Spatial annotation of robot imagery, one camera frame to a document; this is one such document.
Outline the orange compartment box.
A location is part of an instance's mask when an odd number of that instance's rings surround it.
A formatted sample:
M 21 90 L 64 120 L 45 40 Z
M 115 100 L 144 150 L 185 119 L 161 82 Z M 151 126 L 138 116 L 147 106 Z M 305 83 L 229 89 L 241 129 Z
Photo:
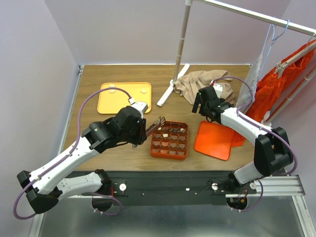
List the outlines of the orange compartment box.
M 169 131 L 164 131 L 164 127 L 168 127 Z M 173 128 L 177 128 L 178 132 L 173 132 Z M 188 125 L 184 122 L 166 121 L 162 130 L 157 129 L 152 134 L 150 155 L 153 158 L 185 160 L 188 156 L 188 145 Z

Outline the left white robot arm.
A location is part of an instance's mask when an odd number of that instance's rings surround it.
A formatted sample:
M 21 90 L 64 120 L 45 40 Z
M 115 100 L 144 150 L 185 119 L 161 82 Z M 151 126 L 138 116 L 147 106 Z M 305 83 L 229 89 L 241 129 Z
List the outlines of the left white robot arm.
M 110 194 L 108 174 L 97 169 L 87 175 L 68 178 L 85 161 L 105 150 L 127 143 L 141 145 L 147 138 L 146 120 L 148 105 L 136 102 L 126 106 L 112 118 L 96 121 L 79 134 L 79 139 L 41 168 L 32 172 L 21 171 L 18 181 L 35 214 L 42 214 L 63 198 L 84 193 Z

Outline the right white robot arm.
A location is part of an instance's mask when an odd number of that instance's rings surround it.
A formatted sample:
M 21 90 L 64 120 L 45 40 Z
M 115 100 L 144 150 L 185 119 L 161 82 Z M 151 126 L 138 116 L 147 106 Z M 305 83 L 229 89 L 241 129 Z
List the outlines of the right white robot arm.
M 294 162 L 294 152 L 283 128 L 271 128 L 249 118 L 220 99 L 213 86 L 197 92 L 192 111 L 233 129 L 254 146 L 253 161 L 231 172 L 218 183 L 219 189 L 237 194 L 245 184 L 269 177 Z

